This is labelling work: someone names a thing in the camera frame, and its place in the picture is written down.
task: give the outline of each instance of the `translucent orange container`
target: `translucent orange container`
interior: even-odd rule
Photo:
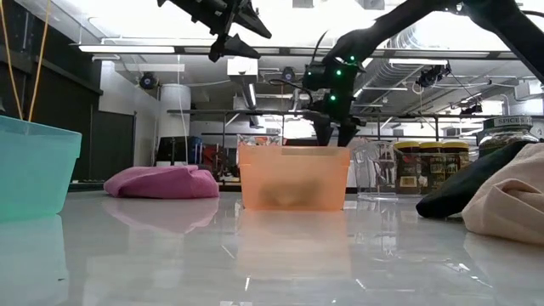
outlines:
[[[240,146],[244,207],[258,210],[343,209],[349,149]]]

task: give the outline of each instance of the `pink cushion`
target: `pink cushion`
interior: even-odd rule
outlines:
[[[198,166],[131,167],[104,183],[114,197],[201,199],[219,197],[218,184]]]

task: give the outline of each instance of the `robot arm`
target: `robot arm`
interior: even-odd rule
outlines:
[[[319,120],[309,119],[314,120],[315,126],[330,125],[330,121],[340,123],[338,145],[347,145],[356,134],[354,125],[357,121],[349,114],[349,110],[353,101],[354,79],[359,72],[354,68],[356,65],[350,63],[362,62],[380,43],[433,11],[450,10],[466,14],[478,26],[494,32],[544,82],[544,57],[541,56],[544,33],[519,10],[515,0],[465,0],[462,9],[457,10],[459,2],[407,0],[378,18],[371,28],[351,31],[340,37],[322,62],[312,62],[306,67],[303,78],[305,88],[330,89],[323,101],[318,101],[310,108],[320,114]]]

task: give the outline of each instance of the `dark green cloth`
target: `dark green cloth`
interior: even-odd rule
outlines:
[[[417,212],[424,218],[447,218],[460,213],[479,187],[530,143],[511,143],[463,168],[448,178],[439,189],[425,196],[416,205]]]

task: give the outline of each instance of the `white cylinder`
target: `white cylinder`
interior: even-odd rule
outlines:
[[[181,84],[161,86],[161,111],[159,115],[159,137],[189,136],[190,115],[168,114],[167,111],[190,110],[190,88]]]

